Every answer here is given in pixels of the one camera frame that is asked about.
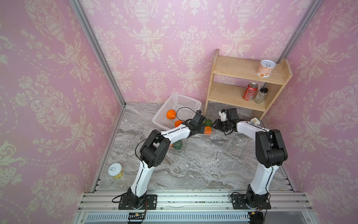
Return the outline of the container orange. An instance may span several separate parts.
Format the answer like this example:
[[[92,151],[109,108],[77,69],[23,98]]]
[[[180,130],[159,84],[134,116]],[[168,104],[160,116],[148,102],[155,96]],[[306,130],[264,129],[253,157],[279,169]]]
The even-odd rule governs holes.
[[[208,126],[206,126],[205,128],[204,128],[204,134],[212,134],[212,128],[211,127],[208,127]]]

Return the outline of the peeled orange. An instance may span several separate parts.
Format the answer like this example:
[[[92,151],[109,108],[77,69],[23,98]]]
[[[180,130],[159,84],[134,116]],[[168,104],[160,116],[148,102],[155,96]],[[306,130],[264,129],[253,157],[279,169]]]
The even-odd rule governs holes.
[[[177,114],[174,110],[167,111],[167,119],[173,120],[177,117]]]
[[[180,126],[182,123],[183,123],[183,121],[177,120],[177,121],[174,123],[174,125],[175,125],[175,127],[178,127],[178,126]]]

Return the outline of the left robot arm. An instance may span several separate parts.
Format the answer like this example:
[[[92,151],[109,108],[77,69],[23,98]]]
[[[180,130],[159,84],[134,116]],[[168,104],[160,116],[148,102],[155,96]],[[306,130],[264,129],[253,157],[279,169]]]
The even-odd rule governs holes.
[[[127,191],[133,207],[139,208],[144,203],[154,169],[163,162],[170,145],[198,133],[203,134],[205,118],[202,112],[197,110],[193,118],[183,121],[178,127],[162,132],[155,129],[145,139],[139,150],[140,164],[137,176]]]

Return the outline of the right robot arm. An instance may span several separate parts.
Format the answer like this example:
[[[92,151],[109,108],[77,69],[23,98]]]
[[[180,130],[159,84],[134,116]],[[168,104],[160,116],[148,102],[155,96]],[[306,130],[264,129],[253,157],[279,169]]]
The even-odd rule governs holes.
[[[269,205],[269,186],[275,172],[288,159],[282,134],[278,129],[266,129],[240,118],[235,108],[223,109],[213,128],[224,134],[238,132],[255,141],[255,156],[258,161],[255,177],[244,197],[251,209],[266,209]]]

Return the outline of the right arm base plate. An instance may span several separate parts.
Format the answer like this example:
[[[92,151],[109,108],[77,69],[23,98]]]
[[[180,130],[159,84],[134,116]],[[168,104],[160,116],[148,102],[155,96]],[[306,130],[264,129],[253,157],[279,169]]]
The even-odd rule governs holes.
[[[269,195],[231,194],[229,197],[234,210],[270,210]]]

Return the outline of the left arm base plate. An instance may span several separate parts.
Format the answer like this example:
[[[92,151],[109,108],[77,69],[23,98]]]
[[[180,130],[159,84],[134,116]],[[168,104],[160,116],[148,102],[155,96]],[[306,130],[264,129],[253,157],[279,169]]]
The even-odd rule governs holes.
[[[158,195],[143,195],[141,197],[121,196],[119,210],[156,210]]]

